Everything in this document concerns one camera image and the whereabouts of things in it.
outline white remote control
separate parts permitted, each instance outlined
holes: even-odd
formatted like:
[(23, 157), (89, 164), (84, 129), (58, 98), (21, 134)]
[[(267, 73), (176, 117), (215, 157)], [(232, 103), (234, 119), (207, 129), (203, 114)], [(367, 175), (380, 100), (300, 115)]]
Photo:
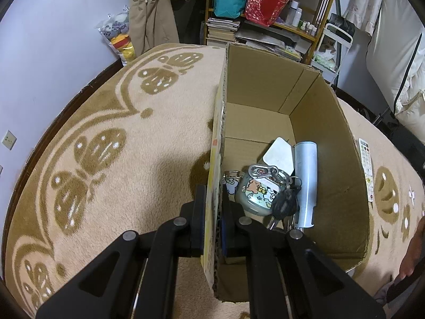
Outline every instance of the white remote control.
[(373, 171), (372, 159), (369, 151), (369, 145), (363, 139), (359, 138), (360, 158), (362, 159), (362, 166), (365, 172), (366, 188), (368, 190), (368, 201), (373, 201)]

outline plush toy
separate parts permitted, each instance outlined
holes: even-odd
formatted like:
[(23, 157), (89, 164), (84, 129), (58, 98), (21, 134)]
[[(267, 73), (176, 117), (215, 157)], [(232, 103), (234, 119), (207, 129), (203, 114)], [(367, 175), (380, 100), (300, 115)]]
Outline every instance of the plush toy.
[(128, 35), (130, 20), (128, 18), (128, 7), (124, 12), (116, 15), (108, 15), (109, 19), (100, 23), (96, 28), (103, 35), (108, 45), (120, 56), (122, 64), (135, 59), (135, 51)]

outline red patterned bag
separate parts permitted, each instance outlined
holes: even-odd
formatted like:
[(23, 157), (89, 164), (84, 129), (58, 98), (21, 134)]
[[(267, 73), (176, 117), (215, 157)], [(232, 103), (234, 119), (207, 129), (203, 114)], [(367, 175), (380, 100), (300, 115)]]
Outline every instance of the red patterned bag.
[(247, 0), (245, 16), (248, 20), (270, 26), (278, 18), (281, 10), (289, 0)]

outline cardboard box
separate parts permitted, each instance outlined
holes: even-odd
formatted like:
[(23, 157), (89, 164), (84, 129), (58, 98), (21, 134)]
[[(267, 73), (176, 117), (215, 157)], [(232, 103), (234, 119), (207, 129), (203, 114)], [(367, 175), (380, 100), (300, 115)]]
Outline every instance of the cardboard box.
[(229, 44), (218, 87), (202, 264), (215, 296), (248, 301), (245, 265), (224, 264), (217, 219), (222, 174), (257, 163), (277, 137), (317, 144), (314, 227), (305, 233), (341, 268), (362, 262), (369, 210), (360, 157), (332, 89), (319, 72), (270, 52)]

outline person's arm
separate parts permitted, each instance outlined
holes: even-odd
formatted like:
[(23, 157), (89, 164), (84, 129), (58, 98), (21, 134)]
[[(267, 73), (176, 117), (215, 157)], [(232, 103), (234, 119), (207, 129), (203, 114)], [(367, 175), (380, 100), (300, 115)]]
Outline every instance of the person's arm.
[(399, 275), (397, 276), (398, 279), (402, 280), (406, 276), (410, 276), (415, 270), (416, 263), (421, 256), (424, 231), (425, 217), (422, 217), (415, 234), (410, 240), (409, 247), (407, 247), (406, 255), (400, 264)]

